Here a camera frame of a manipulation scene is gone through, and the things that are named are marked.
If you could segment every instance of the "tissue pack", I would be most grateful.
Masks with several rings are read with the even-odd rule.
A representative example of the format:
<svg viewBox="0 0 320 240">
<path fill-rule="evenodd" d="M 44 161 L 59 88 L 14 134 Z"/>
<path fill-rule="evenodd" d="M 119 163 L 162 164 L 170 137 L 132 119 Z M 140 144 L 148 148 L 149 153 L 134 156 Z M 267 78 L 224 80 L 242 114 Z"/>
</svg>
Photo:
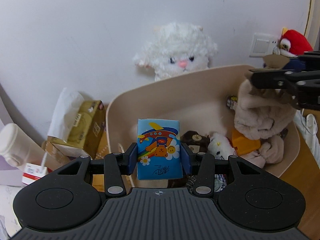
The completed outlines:
<svg viewBox="0 0 320 240">
<path fill-rule="evenodd" d="M 50 138 L 60 152 L 66 156 L 89 155 L 93 159 L 106 125 L 106 110 L 101 101 L 84 101 L 78 111 L 67 142 Z"/>
<path fill-rule="evenodd" d="M 183 177 L 179 131 L 179 121 L 138 120 L 138 179 Z"/>
</svg>

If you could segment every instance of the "pink nose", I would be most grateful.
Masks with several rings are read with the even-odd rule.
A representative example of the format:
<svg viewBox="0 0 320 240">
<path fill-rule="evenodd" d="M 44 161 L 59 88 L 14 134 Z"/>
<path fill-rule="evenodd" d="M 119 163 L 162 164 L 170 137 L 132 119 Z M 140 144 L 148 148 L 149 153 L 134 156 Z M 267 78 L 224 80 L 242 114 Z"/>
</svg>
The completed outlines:
<svg viewBox="0 0 320 240">
<path fill-rule="evenodd" d="M 179 60 L 178 66 L 185 68 L 187 66 L 188 62 L 186 60 Z"/>
</svg>

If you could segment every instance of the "blue tissue pack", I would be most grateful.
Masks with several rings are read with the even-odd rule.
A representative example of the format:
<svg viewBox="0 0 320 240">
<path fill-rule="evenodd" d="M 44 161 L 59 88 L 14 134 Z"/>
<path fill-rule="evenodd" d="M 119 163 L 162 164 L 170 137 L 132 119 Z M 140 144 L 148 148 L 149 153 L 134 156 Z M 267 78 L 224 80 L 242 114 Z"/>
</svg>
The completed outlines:
<svg viewBox="0 0 320 240">
<path fill-rule="evenodd" d="M 174 120 L 138 120 L 138 179 L 180 179 L 180 123 Z"/>
</svg>

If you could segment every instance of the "smiley face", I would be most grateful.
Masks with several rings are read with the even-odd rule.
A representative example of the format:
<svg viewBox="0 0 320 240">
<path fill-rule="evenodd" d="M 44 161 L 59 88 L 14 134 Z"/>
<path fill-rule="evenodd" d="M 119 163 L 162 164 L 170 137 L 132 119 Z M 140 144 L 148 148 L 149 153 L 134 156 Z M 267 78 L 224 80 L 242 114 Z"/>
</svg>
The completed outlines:
<svg viewBox="0 0 320 240">
<path fill-rule="evenodd" d="M 156 148 L 155 156 L 156 157 L 167 157 L 168 156 L 167 149 L 163 145 L 158 146 Z"/>
<path fill-rule="evenodd" d="M 175 153 L 176 148 L 174 146 L 170 145 L 167 150 L 168 150 L 168 153 L 173 154 L 173 153 Z"/>
</svg>

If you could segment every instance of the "red plush toy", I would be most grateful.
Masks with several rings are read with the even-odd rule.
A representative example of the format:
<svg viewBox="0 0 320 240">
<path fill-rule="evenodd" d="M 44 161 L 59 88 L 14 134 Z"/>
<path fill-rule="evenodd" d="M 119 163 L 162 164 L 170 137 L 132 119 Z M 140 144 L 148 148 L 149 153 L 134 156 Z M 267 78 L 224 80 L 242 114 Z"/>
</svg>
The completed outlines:
<svg viewBox="0 0 320 240">
<path fill-rule="evenodd" d="M 308 40 L 295 30 L 286 31 L 280 41 L 280 54 L 286 57 L 303 55 L 305 51 L 312 51 Z"/>
</svg>

